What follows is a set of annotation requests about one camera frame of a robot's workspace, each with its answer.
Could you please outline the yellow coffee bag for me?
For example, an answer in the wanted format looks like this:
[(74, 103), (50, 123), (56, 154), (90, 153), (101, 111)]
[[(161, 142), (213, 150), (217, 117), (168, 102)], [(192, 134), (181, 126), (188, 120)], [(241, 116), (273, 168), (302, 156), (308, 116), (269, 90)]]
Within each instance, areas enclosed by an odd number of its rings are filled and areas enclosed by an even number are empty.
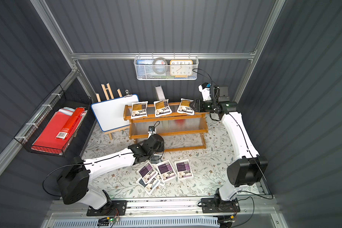
[(169, 106), (168, 99), (155, 101), (154, 108), (155, 108), (155, 112), (154, 112), (155, 117), (166, 116), (172, 113), (172, 110)]
[(195, 111), (191, 108), (191, 102), (193, 102), (193, 100), (182, 98), (177, 109), (177, 113), (193, 116), (195, 114)]
[(131, 119), (147, 117), (147, 106), (148, 101), (132, 103)]

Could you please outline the purple coffee bag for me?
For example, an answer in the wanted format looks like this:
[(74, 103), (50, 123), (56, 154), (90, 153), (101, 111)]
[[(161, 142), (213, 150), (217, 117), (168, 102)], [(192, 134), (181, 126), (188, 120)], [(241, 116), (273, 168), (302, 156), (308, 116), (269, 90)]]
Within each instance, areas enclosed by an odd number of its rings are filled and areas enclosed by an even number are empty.
[(174, 164), (176, 167), (178, 179), (184, 180), (194, 177), (189, 159), (175, 161)]
[(155, 165), (155, 167), (159, 172), (159, 175), (163, 182), (167, 182), (176, 178), (176, 171), (174, 170), (169, 160), (158, 163)]
[(149, 183), (157, 176), (156, 170), (149, 161), (145, 162), (137, 171), (137, 173), (140, 175), (144, 183)]

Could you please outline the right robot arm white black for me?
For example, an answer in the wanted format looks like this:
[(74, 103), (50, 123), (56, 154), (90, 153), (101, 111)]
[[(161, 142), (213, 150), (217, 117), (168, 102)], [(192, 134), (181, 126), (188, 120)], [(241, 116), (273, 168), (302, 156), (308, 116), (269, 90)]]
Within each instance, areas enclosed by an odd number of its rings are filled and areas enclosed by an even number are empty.
[(227, 167), (226, 183), (217, 189), (217, 202), (233, 201), (238, 193), (245, 192), (246, 186), (251, 186), (264, 178), (268, 166), (266, 157), (259, 155), (243, 124), (242, 114), (237, 102), (230, 101), (227, 86), (212, 86), (211, 83), (199, 85), (202, 99), (191, 102), (190, 107), (195, 112), (214, 113), (219, 116), (232, 142), (236, 160)]

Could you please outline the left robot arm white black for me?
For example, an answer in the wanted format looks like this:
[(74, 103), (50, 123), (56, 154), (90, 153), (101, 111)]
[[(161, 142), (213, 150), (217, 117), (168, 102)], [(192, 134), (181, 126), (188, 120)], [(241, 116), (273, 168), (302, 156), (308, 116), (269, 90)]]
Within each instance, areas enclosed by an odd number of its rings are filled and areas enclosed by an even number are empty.
[(149, 161), (155, 153), (163, 151), (164, 139), (153, 134), (140, 143), (103, 157), (86, 160), (75, 157), (73, 163), (63, 167), (57, 177), (63, 203), (80, 202), (94, 210), (110, 210), (112, 201), (108, 193), (92, 187), (90, 182), (111, 171)]

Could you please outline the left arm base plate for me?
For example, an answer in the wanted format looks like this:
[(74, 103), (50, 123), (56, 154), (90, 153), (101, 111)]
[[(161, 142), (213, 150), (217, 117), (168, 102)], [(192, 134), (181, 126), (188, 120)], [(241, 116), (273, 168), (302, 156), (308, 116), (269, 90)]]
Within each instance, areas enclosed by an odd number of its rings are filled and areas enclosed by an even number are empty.
[(113, 200), (111, 202), (106, 203), (103, 207), (98, 210), (95, 210), (91, 206), (88, 207), (86, 215), (88, 217), (96, 217), (96, 216), (123, 216), (125, 215), (127, 208), (126, 200)]

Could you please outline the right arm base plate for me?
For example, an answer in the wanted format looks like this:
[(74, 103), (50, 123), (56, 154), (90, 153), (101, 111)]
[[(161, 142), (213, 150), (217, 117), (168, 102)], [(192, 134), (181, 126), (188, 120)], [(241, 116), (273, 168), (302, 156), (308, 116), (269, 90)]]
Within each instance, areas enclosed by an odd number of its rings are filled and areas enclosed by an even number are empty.
[(240, 212), (238, 201), (222, 201), (214, 198), (202, 198), (198, 202), (198, 207), (202, 208), (203, 213), (232, 213)]

